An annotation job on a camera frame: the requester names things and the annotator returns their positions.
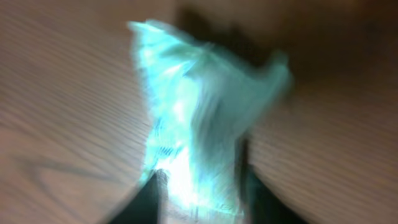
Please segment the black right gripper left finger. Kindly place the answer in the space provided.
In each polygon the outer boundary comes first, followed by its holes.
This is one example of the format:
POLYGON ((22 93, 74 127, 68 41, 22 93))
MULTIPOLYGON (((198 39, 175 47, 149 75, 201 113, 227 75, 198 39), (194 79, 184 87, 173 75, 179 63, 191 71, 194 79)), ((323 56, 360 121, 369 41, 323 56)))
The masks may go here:
POLYGON ((160 224, 169 178, 164 169, 155 170, 129 199, 107 218, 107 224, 160 224))

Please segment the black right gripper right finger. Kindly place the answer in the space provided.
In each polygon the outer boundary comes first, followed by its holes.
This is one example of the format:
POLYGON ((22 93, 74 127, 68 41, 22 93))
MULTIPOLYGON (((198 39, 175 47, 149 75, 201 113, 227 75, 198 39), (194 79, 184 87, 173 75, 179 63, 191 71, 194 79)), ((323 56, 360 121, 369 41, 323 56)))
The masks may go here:
POLYGON ((256 175, 249 163, 250 139, 239 140, 239 200, 249 224, 308 224, 256 175))

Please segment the teal wet wipes pack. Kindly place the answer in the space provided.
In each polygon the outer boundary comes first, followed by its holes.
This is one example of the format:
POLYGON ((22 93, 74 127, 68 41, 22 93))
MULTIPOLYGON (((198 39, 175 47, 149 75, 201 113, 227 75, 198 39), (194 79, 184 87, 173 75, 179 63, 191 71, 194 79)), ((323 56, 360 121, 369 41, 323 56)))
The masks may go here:
POLYGON ((288 56, 276 50, 254 68, 170 24, 128 28, 153 121, 141 181, 161 170, 171 211, 200 223, 239 223, 236 145, 290 87, 288 56))

